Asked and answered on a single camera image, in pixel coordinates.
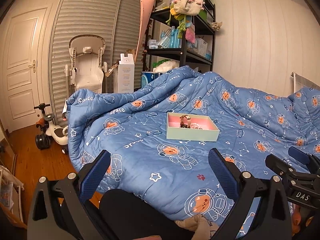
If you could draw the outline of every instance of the white door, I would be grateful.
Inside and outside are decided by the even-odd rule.
[[[5,38],[3,90],[9,132],[35,124],[39,111],[37,54],[46,8],[12,16]]]

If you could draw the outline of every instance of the blue quilt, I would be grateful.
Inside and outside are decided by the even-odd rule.
[[[67,100],[69,155],[79,171],[101,150],[111,152],[111,165],[97,189],[101,193],[120,188],[171,220],[202,213],[220,225],[234,202],[208,164],[209,150],[216,147],[240,171],[257,178],[274,175],[265,166],[269,154],[307,172],[288,156],[288,149],[320,154],[319,101],[318,90],[304,88],[281,98],[184,66],[132,94],[75,92]],[[210,116],[220,129],[218,141],[166,139],[167,112]],[[256,207],[254,203],[242,233]]]

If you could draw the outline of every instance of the louvered closet door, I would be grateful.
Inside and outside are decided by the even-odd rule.
[[[106,41],[103,60],[110,65],[110,48],[119,0],[63,0],[54,30],[52,49],[52,89],[56,118],[60,125],[66,98],[64,66],[71,65],[69,42],[77,35],[95,34]]]
[[[116,23],[113,48],[113,63],[120,60],[120,53],[127,49],[137,49],[140,30],[140,0],[121,0]],[[134,88],[140,87],[142,52],[139,50],[134,70]]]

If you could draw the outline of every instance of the black wheel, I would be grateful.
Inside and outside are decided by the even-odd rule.
[[[43,119],[47,122],[50,122],[54,119],[54,114],[46,114]]]
[[[68,144],[62,145],[62,153],[63,154],[69,154]]]
[[[50,138],[45,133],[36,135],[36,145],[38,149],[43,150],[50,147]]]

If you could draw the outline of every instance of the red paw print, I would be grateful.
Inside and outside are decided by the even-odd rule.
[[[197,176],[197,178],[198,178],[198,179],[202,179],[202,180],[204,180],[204,179],[205,179],[205,177],[204,177],[204,175],[203,175],[203,174],[199,174],[199,175]]]

